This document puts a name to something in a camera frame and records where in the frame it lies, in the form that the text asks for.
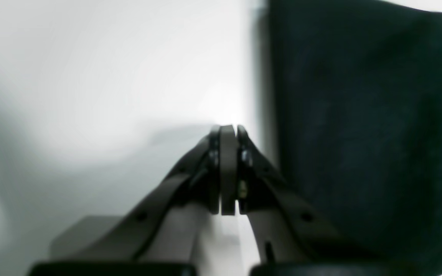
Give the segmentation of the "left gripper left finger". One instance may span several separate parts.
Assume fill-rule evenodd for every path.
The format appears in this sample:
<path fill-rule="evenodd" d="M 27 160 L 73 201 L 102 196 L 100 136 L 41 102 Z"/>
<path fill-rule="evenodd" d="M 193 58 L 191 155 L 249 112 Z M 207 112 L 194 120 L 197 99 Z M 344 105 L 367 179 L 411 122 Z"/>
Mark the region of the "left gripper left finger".
<path fill-rule="evenodd" d="M 235 215 L 238 140 L 215 125 L 160 185 L 83 250 L 33 266 L 30 276 L 196 276 L 198 231 L 212 214 Z"/>

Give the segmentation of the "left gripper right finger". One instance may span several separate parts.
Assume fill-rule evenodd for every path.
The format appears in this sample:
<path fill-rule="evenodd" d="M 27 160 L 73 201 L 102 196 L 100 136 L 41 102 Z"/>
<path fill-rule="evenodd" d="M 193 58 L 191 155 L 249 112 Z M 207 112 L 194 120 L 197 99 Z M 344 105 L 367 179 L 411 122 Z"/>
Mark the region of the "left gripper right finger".
<path fill-rule="evenodd" d="M 240 212 L 260 254 L 251 276 L 412 276 L 413 266 L 357 245 L 305 202 L 237 128 Z"/>

